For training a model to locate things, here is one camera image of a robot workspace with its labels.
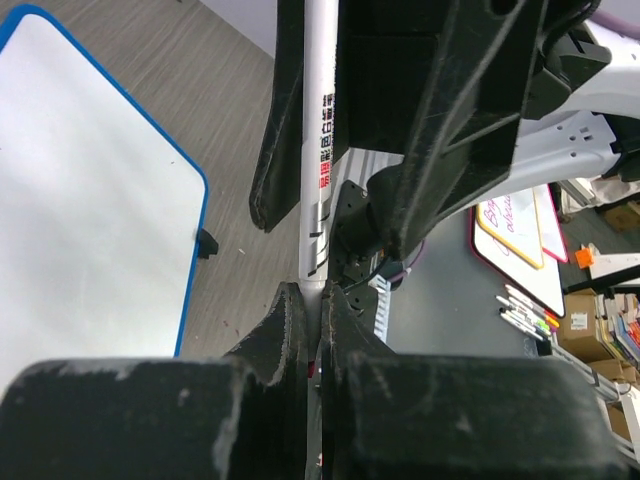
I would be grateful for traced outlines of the blue framed whiteboard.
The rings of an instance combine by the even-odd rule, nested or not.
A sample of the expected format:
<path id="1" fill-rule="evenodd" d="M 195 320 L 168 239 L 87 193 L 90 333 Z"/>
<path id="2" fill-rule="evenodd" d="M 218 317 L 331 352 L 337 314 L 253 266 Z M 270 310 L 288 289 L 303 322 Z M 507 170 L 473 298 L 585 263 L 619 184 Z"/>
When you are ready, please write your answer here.
<path id="1" fill-rule="evenodd" d="M 1 382 L 180 353 L 208 183 L 40 7 L 1 25 Z"/>

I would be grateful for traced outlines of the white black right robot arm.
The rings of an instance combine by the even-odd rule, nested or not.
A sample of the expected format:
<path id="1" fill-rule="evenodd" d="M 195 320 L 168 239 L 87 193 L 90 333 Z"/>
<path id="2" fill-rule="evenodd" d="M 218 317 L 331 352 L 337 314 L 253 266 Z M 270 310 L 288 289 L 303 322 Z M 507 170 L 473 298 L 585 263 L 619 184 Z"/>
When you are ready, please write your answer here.
<path id="1" fill-rule="evenodd" d="M 578 176 L 632 180 L 639 40 L 596 1 L 281 1 L 249 208 L 301 211 L 299 278 L 407 258 L 448 216 Z"/>

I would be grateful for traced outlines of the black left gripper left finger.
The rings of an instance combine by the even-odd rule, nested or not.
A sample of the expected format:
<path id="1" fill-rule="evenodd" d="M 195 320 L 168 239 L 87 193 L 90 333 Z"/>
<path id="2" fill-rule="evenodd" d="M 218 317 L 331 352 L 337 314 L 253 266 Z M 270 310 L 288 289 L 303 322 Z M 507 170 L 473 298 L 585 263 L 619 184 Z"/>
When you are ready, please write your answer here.
<path id="1" fill-rule="evenodd" d="M 301 479 L 307 332 L 297 285 L 216 359 L 64 359 L 1 402 L 5 479 Z"/>

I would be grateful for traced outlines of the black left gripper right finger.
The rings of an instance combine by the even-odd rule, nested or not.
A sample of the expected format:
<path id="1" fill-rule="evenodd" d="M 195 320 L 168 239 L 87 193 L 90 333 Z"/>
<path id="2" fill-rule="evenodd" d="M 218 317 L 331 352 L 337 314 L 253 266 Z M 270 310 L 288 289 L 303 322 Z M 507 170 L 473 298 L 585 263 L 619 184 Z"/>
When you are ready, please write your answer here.
<path id="1" fill-rule="evenodd" d="M 593 388 L 555 358 L 403 355 L 322 300 L 326 479 L 635 479 Z"/>

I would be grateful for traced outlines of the white marker with magenta cap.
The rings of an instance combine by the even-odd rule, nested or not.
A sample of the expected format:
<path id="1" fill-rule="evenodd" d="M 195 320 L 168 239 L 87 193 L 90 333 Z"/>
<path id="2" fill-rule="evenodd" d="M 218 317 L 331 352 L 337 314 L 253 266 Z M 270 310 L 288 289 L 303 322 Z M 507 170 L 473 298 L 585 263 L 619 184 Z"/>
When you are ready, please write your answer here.
<path id="1" fill-rule="evenodd" d="M 307 375 L 315 373 L 328 279 L 339 3 L 304 3 L 299 286 L 307 321 Z"/>

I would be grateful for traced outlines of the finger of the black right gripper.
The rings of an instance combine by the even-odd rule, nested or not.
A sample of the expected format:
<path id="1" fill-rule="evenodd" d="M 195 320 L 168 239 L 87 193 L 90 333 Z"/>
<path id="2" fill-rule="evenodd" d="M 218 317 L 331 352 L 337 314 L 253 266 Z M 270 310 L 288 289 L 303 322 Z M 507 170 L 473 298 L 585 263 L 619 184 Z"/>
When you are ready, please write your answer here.
<path id="1" fill-rule="evenodd" d="M 406 258 L 505 179 L 543 1 L 348 1 L 340 9 L 337 146 L 401 156 L 339 220 L 344 248 Z"/>
<path id="2" fill-rule="evenodd" d="M 272 97 L 249 196 L 254 225 L 272 231 L 300 200 L 304 3 L 277 2 Z"/>

